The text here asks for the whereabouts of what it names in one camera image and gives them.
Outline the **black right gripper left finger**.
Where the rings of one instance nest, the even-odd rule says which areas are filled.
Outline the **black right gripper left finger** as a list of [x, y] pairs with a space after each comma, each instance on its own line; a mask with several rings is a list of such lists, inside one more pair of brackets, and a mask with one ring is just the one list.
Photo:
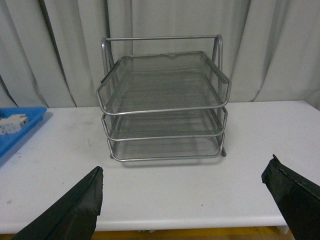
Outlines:
[[14, 240], [90, 240], [103, 202], [103, 168], [95, 167]]

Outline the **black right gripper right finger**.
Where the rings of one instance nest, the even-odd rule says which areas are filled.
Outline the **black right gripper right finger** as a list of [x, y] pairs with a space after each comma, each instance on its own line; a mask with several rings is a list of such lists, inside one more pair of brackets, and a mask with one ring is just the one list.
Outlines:
[[320, 186], [273, 155], [261, 175], [296, 240], [320, 238]]

